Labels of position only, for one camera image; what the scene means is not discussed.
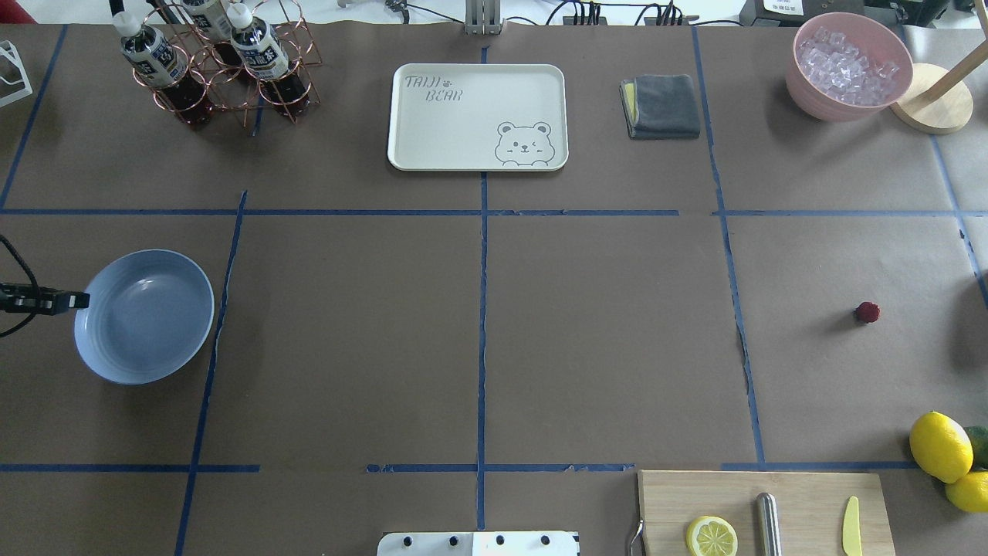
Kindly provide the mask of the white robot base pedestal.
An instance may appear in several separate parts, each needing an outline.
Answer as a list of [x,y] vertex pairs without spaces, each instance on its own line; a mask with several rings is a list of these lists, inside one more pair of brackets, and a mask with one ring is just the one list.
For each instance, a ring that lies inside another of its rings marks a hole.
[[580,555],[579,535],[570,531],[392,532],[377,555]]

